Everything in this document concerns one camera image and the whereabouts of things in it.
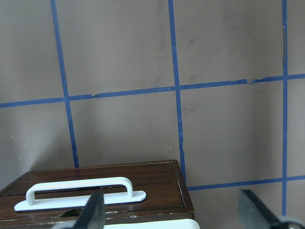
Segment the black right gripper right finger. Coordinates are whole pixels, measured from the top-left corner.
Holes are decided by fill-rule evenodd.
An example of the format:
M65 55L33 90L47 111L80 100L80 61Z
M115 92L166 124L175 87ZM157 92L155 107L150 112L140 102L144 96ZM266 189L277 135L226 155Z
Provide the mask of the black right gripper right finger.
M241 189L238 203L239 221L243 229L285 229L279 218L249 189Z

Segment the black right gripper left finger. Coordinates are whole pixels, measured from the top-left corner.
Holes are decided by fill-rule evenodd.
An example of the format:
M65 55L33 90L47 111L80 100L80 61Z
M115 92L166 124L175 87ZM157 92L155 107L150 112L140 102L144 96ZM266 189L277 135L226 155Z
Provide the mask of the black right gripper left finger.
M105 204L103 193L93 193L81 211L75 229L103 229L105 226Z

